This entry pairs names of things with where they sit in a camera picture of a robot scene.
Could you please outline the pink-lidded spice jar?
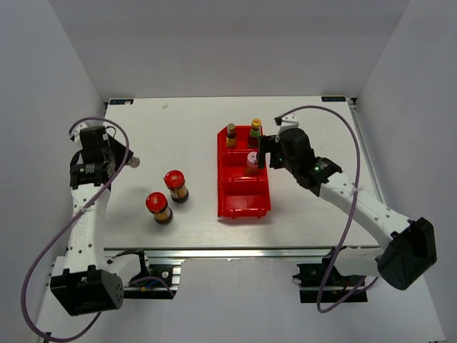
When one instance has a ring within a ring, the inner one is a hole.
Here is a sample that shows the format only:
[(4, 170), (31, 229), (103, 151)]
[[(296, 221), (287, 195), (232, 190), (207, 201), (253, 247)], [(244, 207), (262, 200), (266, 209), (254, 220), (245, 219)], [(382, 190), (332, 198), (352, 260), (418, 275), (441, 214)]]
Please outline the pink-lidded spice jar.
[(244, 169), (244, 175), (246, 177), (254, 177), (257, 176), (260, 172), (258, 167), (257, 161), (257, 153), (255, 151), (251, 151), (248, 153), (246, 157), (246, 167)]

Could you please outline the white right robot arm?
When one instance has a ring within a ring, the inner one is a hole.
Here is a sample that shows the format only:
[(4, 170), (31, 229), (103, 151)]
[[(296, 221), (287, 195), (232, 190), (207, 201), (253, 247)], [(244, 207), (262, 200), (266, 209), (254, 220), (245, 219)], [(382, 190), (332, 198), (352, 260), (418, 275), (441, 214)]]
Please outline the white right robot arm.
[(322, 275), (329, 284), (348, 276), (372, 276), (405, 290), (436, 263), (433, 225), (423, 217), (409, 219), (357, 189), (339, 165), (314, 154), (302, 129), (261, 136), (259, 167), (265, 166), (267, 154), (272, 168), (286, 169), (301, 187), (346, 213), (378, 243), (373, 249), (344, 247), (327, 254)]

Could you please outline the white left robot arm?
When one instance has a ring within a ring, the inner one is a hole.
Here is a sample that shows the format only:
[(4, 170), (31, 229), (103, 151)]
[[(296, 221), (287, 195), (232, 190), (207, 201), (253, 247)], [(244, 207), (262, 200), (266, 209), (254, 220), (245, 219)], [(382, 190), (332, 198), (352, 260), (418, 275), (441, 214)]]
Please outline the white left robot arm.
[(51, 278), (50, 290), (71, 316), (119, 309), (124, 289), (147, 283), (151, 268), (142, 249), (130, 249), (112, 259), (104, 255), (107, 184), (121, 162), (136, 168), (138, 157), (110, 135), (105, 126), (80, 123), (71, 133), (79, 151), (70, 163), (74, 213), (63, 271)]

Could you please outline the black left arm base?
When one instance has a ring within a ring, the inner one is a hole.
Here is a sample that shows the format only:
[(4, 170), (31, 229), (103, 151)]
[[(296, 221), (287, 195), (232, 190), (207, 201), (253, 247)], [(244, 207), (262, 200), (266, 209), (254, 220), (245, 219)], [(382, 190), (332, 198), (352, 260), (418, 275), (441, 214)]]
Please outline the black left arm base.
[(149, 259), (142, 249), (106, 256), (108, 271), (124, 283), (124, 299), (173, 299), (181, 276), (181, 263)]

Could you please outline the green-label red sauce bottle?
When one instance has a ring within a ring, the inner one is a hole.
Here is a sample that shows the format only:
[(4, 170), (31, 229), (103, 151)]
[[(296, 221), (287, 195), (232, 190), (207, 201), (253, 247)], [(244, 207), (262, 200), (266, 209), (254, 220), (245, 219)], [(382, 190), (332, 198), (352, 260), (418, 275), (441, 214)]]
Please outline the green-label red sauce bottle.
[(257, 149), (259, 137), (261, 135), (261, 125), (262, 122), (260, 119), (253, 119), (251, 121), (251, 128), (248, 134), (248, 148)]

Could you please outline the yellow-label brown sauce bottle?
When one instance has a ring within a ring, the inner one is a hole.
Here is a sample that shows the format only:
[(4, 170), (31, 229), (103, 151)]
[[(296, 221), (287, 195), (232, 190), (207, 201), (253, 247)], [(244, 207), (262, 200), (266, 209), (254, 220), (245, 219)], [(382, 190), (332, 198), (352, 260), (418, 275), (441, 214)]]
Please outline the yellow-label brown sauce bottle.
[(236, 147), (236, 125), (230, 123), (226, 126), (226, 148), (234, 149)]

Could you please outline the small dark pepper shaker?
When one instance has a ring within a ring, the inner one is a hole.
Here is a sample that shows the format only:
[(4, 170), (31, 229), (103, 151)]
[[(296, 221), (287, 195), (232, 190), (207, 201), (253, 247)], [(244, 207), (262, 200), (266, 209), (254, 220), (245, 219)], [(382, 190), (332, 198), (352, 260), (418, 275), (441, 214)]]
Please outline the small dark pepper shaker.
[(132, 156), (130, 159), (129, 159), (129, 162), (127, 163), (127, 165), (131, 168), (137, 168), (140, 164), (140, 158), (136, 157), (136, 156)]

